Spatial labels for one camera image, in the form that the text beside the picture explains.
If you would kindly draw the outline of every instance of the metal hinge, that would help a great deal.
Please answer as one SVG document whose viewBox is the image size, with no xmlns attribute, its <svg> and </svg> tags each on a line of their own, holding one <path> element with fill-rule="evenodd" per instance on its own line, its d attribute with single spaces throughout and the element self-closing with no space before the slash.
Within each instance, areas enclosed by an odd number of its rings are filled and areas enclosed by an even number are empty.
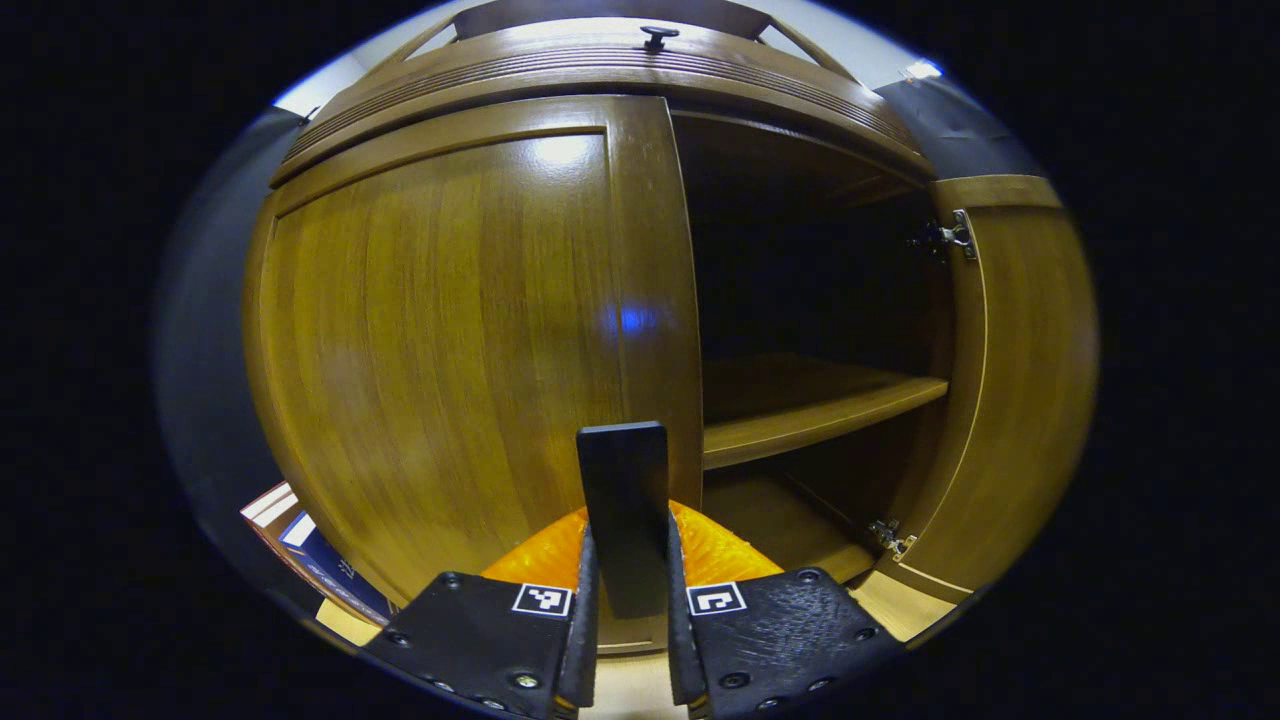
<svg viewBox="0 0 1280 720">
<path fill-rule="evenodd" d="M 902 556 L 906 553 L 906 548 L 915 543 L 915 536 L 906 536 L 905 538 L 897 537 L 897 520 L 890 518 L 888 521 L 876 520 L 867 529 L 876 536 L 881 547 L 884 550 L 893 551 L 893 561 L 900 562 Z"/>
<path fill-rule="evenodd" d="M 911 247 L 923 247 L 940 264 L 947 263 L 947 246 L 956 245 L 964 251 L 966 260 L 977 260 L 978 250 L 973 245 L 973 228 L 969 225 L 969 214 L 964 210 L 952 210 L 955 225 L 945 228 L 929 220 L 924 225 L 923 237 L 911 237 L 906 243 Z"/>
</svg>

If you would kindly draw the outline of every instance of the closed cabinet door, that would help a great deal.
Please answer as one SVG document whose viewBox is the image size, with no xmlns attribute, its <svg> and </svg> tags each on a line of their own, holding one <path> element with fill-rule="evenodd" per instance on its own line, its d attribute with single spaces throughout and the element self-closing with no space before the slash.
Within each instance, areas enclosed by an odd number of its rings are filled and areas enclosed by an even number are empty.
<svg viewBox="0 0 1280 720">
<path fill-rule="evenodd" d="M 659 420 L 699 506 L 692 252 L 660 97 L 507 102 L 365 141 L 269 197 L 255 402 L 317 528 L 403 606 L 584 505 L 575 433 Z"/>
</svg>

